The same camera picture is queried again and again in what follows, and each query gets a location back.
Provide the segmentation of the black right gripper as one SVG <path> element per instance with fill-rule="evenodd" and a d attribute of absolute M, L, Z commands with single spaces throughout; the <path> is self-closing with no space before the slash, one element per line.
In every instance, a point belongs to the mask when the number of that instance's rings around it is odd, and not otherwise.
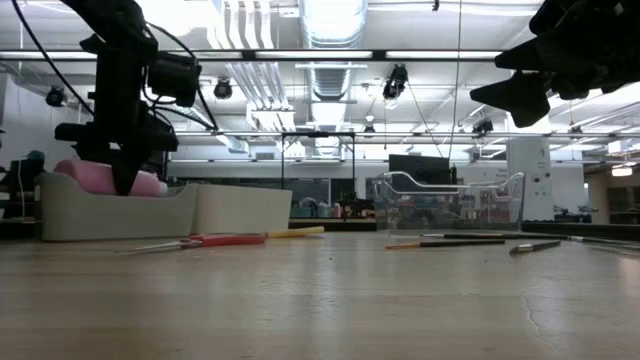
<path fill-rule="evenodd" d="M 543 71 L 541 50 L 560 62 L 545 72 L 563 100 L 593 89 L 612 93 L 639 81 L 639 0 L 545 0 L 529 22 L 536 38 L 497 55 L 498 68 Z M 473 101 L 511 114 L 530 127 L 550 111 L 545 79 L 517 71 L 507 80 L 476 88 Z"/>

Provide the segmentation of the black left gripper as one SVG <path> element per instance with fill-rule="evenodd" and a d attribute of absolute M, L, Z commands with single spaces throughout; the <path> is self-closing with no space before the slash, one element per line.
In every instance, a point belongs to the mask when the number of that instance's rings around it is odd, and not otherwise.
<path fill-rule="evenodd" d="M 143 69 L 155 59 L 158 44 L 142 32 L 111 40 L 93 34 L 80 46 L 97 56 L 93 120 L 83 125 L 63 123 L 56 127 L 54 138 L 77 145 L 118 143 L 133 148 L 121 149 L 113 159 L 111 150 L 78 151 L 85 161 L 112 161 L 115 190 L 127 196 L 150 151 L 174 151 L 178 146 L 177 137 L 162 128 L 163 122 L 148 116 L 141 99 Z"/>

